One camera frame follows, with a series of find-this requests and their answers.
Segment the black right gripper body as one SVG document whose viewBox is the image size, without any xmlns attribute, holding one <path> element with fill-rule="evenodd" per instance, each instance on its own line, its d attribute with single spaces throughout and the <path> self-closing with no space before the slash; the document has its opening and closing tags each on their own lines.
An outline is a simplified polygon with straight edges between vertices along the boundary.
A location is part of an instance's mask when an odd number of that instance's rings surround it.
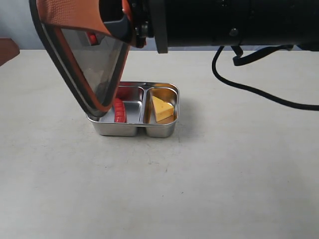
<svg viewBox="0 0 319 239">
<path fill-rule="evenodd" d="M 133 29 L 130 45 L 144 48 L 146 39 L 154 38 L 157 52 L 168 53 L 165 1 L 123 0 L 122 7 Z"/>
</svg>

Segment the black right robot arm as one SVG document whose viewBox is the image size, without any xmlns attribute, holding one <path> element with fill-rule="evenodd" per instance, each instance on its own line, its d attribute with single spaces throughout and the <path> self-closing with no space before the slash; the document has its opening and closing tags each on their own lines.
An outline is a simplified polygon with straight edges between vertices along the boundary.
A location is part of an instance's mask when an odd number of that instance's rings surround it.
<svg viewBox="0 0 319 239">
<path fill-rule="evenodd" d="M 32 0 L 36 21 L 143 48 L 290 45 L 319 49 L 316 0 Z"/>
</svg>

